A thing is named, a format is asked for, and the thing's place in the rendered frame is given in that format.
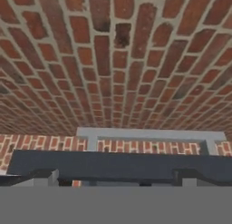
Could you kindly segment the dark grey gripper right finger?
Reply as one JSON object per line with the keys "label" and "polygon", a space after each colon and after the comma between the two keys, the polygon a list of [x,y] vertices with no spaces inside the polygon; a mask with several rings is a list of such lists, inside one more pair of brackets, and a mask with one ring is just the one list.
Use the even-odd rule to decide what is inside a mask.
{"label": "dark grey gripper right finger", "polygon": [[192,169],[176,169],[172,172],[172,184],[179,187],[232,187],[232,180],[219,181],[207,178]]}

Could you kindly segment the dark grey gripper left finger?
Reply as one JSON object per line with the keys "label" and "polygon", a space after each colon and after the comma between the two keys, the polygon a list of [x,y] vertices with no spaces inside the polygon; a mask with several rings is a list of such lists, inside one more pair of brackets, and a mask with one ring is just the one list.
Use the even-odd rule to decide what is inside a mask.
{"label": "dark grey gripper left finger", "polygon": [[71,187],[71,180],[61,179],[58,170],[33,170],[26,175],[0,175],[0,187]]}

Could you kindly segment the pale grey cabinet frame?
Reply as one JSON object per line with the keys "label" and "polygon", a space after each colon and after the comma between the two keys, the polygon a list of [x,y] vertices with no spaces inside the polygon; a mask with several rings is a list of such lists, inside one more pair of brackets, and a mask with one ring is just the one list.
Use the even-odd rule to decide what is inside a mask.
{"label": "pale grey cabinet frame", "polygon": [[203,155],[218,155],[216,144],[226,141],[222,131],[177,131],[145,130],[122,128],[79,127],[76,131],[79,138],[86,139],[87,150],[97,151],[98,140],[115,141],[162,141],[198,143]]}

